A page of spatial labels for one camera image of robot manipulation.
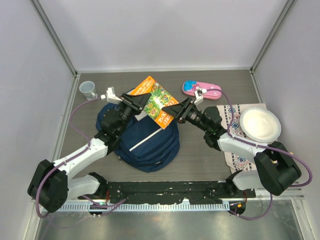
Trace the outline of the orange green treehouse book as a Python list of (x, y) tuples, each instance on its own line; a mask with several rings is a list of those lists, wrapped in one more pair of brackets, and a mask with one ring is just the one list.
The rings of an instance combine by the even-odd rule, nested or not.
[(174, 117), (164, 112), (162, 108), (176, 105), (179, 102), (151, 76), (148, 76), (130, 92), (130, 95), (134, 96), (143, 94), (151, 94), (143, 109), (144, 112), (164, 130)]

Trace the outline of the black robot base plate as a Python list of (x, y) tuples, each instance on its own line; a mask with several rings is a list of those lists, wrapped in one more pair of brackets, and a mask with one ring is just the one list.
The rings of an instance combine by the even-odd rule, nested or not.
[(192, 205), (220, 203), (221, 199), (255, 198), (253, 189), (236, 190), (219, 181), (129, 181), (108, 182), (93, 195), (92, 200), (109, 200), (115, 204), (125, 199), (126, 204), (173, 205), (188, 199)]

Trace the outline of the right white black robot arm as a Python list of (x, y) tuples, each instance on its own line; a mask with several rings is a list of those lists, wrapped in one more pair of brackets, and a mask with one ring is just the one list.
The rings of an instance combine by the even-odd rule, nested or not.
[(191, 98), (187, 98), (162, 110), (180, 124), (189, 122), (203, 130), (203, 138), (210, 148), (238, 155), (255, 164), (255, 170), (237, 171), (226, 179), (225, 190), (230, 197), (236, 198), (247, 189), (260, 188), (279, 196), (302, 175), (293, 155), (282, 143), (259, 144), (231, 136), (221, 125), (222, 118), (215, 106), (199, 111)]

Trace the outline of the navy blue student backpack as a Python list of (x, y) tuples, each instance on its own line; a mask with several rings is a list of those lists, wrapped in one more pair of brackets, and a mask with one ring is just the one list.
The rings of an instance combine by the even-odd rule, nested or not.
[[(99, 113), (95, 124), (98, 132)], [(137, 123), (123, 132), (118, 146), (112, 152), (140, 171), (146, 173), (158, 171), (167, 166), (180, 150), (178, 124), (172, 121), (162, 129), (149, 116), (137, 120)]]

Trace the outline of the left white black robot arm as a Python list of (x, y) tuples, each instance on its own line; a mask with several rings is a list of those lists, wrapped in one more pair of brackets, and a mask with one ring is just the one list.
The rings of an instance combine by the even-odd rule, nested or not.
[(129, 121), (143, 111), (150, 97), (150, 93), (122, 94), (118, 108), (105, 112), (100, 122), (100, 131), (78, 153), (72, 153), (57, 163), (45, 159), (38, 164), (27, 193), (35, 200), (36, 212), (40, 218), (44, 218), (40, 207), (53, 213), (64, 204), (69, 191), (68, 182), (74, 175), (108, 155), (119, 145), (121, 134)]

